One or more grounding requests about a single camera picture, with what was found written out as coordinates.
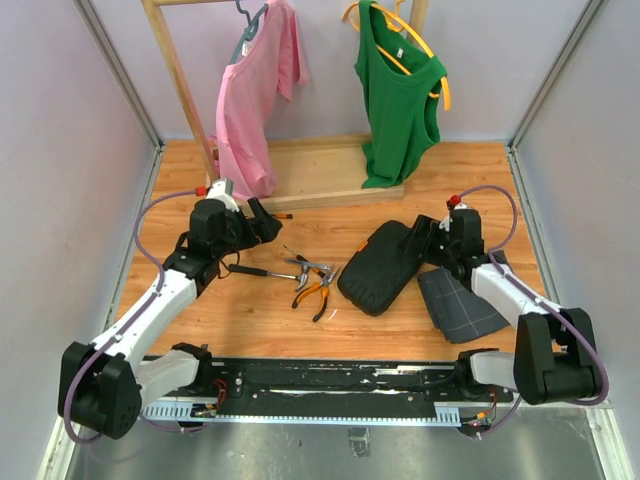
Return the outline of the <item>black plastic tool case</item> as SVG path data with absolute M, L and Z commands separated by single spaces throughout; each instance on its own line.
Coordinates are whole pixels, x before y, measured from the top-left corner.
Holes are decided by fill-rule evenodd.
M 422 264 L 403 263 L 398 244 L 411 227 L 390 220 L 354 253 L 338 279 L 338 289 L 370 316 L 386 312 Z

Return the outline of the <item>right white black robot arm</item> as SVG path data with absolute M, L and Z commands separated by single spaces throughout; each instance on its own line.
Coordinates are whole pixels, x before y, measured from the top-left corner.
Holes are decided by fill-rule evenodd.
M 434 325 L 452 343 L 507 325 L 516 331 L 512 353 L 468 350 L 456 361 L 455 392 L 474 400 L 489 385 L 517 392 L 531 405 L 596 405 L 609 380 L 595 345 L 591 318 L 581 308 L 549 301 L 519 279 L 494 249 L 486 250 L 477 211 L 455 208 L 442 221 L 420 215 L 402 239 L 433 270 L 418 285 Z

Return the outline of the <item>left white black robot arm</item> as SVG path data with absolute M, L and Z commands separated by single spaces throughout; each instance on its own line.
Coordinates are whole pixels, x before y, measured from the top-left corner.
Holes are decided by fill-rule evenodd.
M 58 413 L 69 438 L 86 445 L 78 426 L 119 439 L 142 410 L 166 394 L 185 389 L 200 396 L 215 383 L 212 355 L 205 346 L 178 343 L 147 362 L 149 348 L 175 317 L 220 275 L 229 255 L 274 241 L 281 222 L 256 198 L 251 217 L 232 199 L 195 203 L 189 227 L 173 252 L 155 265 L 149 289 L 119 321 L 87 344 L 73 342 L 61 359 Z

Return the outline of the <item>small needle nose pliers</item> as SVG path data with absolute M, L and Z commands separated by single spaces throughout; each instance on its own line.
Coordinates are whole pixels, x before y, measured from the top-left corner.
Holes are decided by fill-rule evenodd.
M 286 263 L 309 267 L 313 272 L 317 273 L 321 277 L 323 277 L 325 274 L 327 274 L 333 269 L 332 265 L 312 262 L 308 260 L 306 257 L 302 256 L 301 254 L 293 252 L 289 247 L 284 246 L 284 248 L 287 250 L 288 253 L 291 254 L 290 257 L 287 257 L 285 259 Z

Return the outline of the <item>steel claw hammer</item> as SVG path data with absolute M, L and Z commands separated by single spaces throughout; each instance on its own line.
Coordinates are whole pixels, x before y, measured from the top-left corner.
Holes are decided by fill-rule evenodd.
M 256 277 L 273 277 L 280 279 L 292 280 L 296 283 L 295 291 L 301 291 L 307 284 L 309 275 L 306 271 L 302 271 L 297 275 L 293 274 L 285 274 L 285 273 L 277 273 L 261 268 L 248 267 L 243 265 L 232 264 L 228 266 L 228 271 L 230 273 L 238 273 L 243 275 L 250 275 Z

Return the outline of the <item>wooden clothes rack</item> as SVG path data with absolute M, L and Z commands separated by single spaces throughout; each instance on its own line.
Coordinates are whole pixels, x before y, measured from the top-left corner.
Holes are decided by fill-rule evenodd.
M 207 178 L 218 174 L 213 168 L 214 143 L 207 139 L 194 99 L 170 35 L 162 8 L 174 1 L 142 3 L 160 48 L 186 120 L 198 147 Z M 403 186 L 363 189 L 365 158 L 361 145 L 368 134 L 346 134 L 316 138 L 275 140 L 269 153 L 278 177 L 274 194 L 263 204 L 274 212 L 327 208 L 399 200 Z

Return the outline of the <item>grey folded cloth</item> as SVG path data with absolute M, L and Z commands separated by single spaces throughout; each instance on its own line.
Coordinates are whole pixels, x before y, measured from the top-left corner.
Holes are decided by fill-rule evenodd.
M 471 342 L 509 326 L 492 305 L 445 268 L 420 274 L 417 283 L 433 325 L 452 344 Z

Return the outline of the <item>green tank top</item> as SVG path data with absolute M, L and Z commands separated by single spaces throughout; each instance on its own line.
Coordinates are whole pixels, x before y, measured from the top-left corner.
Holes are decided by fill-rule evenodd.
M 403 34 L 390 30 L 375 1 L 358 4 L 360 45 L 354 65 L 363 90 L 371 140 L 362 145 L 364 189 L 402 184 L 440 139 L 437 111 L 447 75 Z

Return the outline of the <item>pink t-shirt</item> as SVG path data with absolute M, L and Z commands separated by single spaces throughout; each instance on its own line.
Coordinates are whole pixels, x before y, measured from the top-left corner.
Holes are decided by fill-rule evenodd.
M 276 96 L 291 101 L 294 87 L 310 79 L 295 10 L 286 1 L 266 3 L 258 34 L 224 70 L 216 106 L 219 175 L 242 200 L 274 192 L 265 125 Z

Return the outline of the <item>grey clothes hanger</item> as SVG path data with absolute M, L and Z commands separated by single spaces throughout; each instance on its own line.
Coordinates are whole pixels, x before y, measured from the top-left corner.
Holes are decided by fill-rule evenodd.
M 267 3 L 264 3 L 254 15 L 251 15 L 248 10 L 242 7 L 241 2 L 239 0 L 235 1 L 235 6 L 237 11 L 246 17 L 247 26 L 243 30 L 243 33 L 233 50 L 232 56 L 229 60 L 230 65 L 235 64 L 239 60 L 239 57 L 242 54 L 243 45 L 246 42 L 251 42 L 255 38 L 255 36 L 258 34 L 260 18 L 269 9 L 269 5 Z

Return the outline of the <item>orange clothes hanger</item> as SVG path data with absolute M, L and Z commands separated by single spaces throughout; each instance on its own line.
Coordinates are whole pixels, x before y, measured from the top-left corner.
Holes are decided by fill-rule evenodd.
M 374 8 L 383 13 L 385 17 L 386 25 L 391 31 L 394 31 L 396 33 L 406 33 L 409 37 L 408 41 L 410 41 L 412 44 L 417 45 L 429 58 L 433 58 L 434 57 L 433 51 L 428 46 L 428 44 L 423 40 L 420 32 L 418 31 L 424 27 L 430 1 L 427 1 L 427 0 L 412 1 L 410 18 L 408 22 L 405 21 L 399 14 L 400 5 L 403 2 L 404 1 L 395 1 L 395 7 L 393 11 L 379 4 L 374 5 Z M 349 5 L 344 11 L 341 21 L 349 22 L 350 25 L 354 28 L 354 30 L 359 32 L 360 31 L 359 21 L 356 22 L 351 16 L 352 11 L 355 11 L 358 5 L 359 5 L 359 1 L 356 1 L 351 5 Z M 384 50 L 384 48 L 379 46 L 377 48 L 379 52 L 383 54 L 383 56 L 385 56 L 387 59 L 395 63 L 396 66 L 401 71 L 403 71 L 406 75 L 410 75 L 409 70 L 407 70 L 404 66 L 402 66 L 401 63 L 399 63 L 397 58 L 394 58 L 391 54 L 389 54 L 389 52 Z M 446 78 L 446 75 L 440 79 L 440 84 L 441 84 L 441 93 L 440 94 L 430 93 L 429 96 L 431 98 L 442 98 L 444 110 L 449 111 L 451 108 L 452 99 L 451 99 L 449 82 L 448 82 L 448 79 Z

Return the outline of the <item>orange handled pliers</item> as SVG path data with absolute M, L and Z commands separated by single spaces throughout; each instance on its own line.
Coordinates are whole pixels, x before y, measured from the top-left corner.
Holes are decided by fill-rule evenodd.
M 336 277 L 337 273 L 340 271 L 339 267 L 332 268 L 327 274 L 325 274 L 318 282 L 314 282 L 310 287 L 303 289 L 300 293 L 296 295 L 293 299 L 291 307 L 296 309 L 300 303 L 311 294 L 319 292 L 320 293 L 320 307 L 317 313 L 312 318 L 313 322 L 318 322 L 322 316 L 324 315 L 327 305 L 328 298 L 330 295 L 330 285 L 331 282 Z

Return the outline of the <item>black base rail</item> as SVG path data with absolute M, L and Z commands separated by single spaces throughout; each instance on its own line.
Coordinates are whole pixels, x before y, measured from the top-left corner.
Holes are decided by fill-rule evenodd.
M 180 388 L 147 406 L 181 422 L 456 424 L 448 403 L 507 404 L 504 387 L 471 386 L 451 362 L 216 358 L 201 393 Z

